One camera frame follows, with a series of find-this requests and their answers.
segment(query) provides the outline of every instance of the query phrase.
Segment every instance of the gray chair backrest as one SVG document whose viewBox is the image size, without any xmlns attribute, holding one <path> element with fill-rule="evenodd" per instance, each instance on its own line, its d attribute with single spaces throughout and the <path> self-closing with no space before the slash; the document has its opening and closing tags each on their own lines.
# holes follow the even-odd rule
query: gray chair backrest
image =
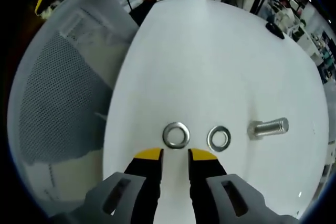
<svg viewBox="0 0 336 224">
<path fill-rule="evenodd" d="M 108 114 L 137 30 L 116 0 L 66 0 L 35 35 L 18 66 L 8 105 L 9 148 L 21 179 L 49 215 L 80 203 L 59 200 L 53 164 L 102 149 L 106 122 L 100 115 Z M 41 175 L 38 165 L 47 165 L 48 174 Z M 87 173 L 96 174 L 89 168 Z M 38 185 L 34 176 L 41 177 Z M 43 178 L 51 181 L 54 196 Z M 47 199 L 36 191 L 47 193 Z"/>
</svg>

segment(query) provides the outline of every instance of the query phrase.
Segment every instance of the mesh office chair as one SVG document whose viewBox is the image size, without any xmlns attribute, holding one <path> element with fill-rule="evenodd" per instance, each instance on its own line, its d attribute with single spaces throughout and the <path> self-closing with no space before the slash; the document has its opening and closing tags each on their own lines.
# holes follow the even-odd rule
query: mesh office chair
<svg viewBox="0 0 336 224">
<path fill-rule="evenodd" d="M 137 25 L 116 0 L 67 0 L 15 74 L 7 115 L 18 173 L 48 215 L 79 206 L 102 180 L 107 115 Z"/>
</svg>

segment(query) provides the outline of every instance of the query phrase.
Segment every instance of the desk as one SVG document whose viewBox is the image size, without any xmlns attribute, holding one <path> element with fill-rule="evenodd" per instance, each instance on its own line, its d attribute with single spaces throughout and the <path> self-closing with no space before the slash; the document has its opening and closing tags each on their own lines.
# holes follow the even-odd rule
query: desk
<svg viewBox="0 0 336 224">
<path fill-rule="evenodd" d="M 228 173 L 258 189 L 268 207 L 301 216 L 312 199 L 328 147 L 323 86 L 306 53 L 287 35 L 270 34 L 265 23 L 213 0 L 166 0 L 136 34 L 110 104 L 103 175 L 124 171 L 143 149 L 164 148 L 154 223 L 195 223 L 187 149 L 210 151 L 206 136 L 216 125 L 230 130 L 232 142 L 214 154 Z M 282 116 L 288 133 L 249 140 L 251 120 Z M 181 150 L 162 141 L 176 121 L 191 134 Z"/>
</svg>

